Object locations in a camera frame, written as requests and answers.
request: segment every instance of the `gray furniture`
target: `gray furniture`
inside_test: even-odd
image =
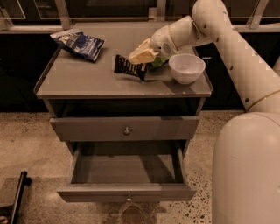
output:
[[[78,23],[105,39],[96,63],[57,52],[35,93],[73,154],[65,201],[189,200],[183,158],[212,86],[204,73],[180,85],[167,65],[145,81],[114,73],[115,56],[127,57],[163,23]],[[191,47],[182,53],[195,53]]]

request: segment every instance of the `white bowl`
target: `white bowl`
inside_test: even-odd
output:
[[[188,53],[181,53],[169,59],[171,76],[178,83],[189,84],[196,81],[205,70],[203,59]]]

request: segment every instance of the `floor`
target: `floor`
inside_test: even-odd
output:
[[[215,139],[242,111],[202,111],[185,156],[186,177],[198,191],[190,201],[66,203],[57,193],[67,183],[72,156],[56,137],[47,113],[0,113],[0,206],[12,203],[20,172],[24,189],[17,223],[189,224],[211,223],[211,175]]]

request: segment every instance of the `drawer front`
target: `drawer front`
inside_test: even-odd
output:
[[[199,118],[171,117],[90,117],[52,118],[51,125],[61,141],[135,141],[190,139]]]
[[[182,150],[174,141],[78,143],[67,202],[189,200]]]

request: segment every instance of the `drawer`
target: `drawer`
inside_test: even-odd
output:
[[[174,141],[77,143],[67,202],[189,200],[182,150]]]
[[[198,116],[52,118],[61,141],[134,141],[193,138]]]

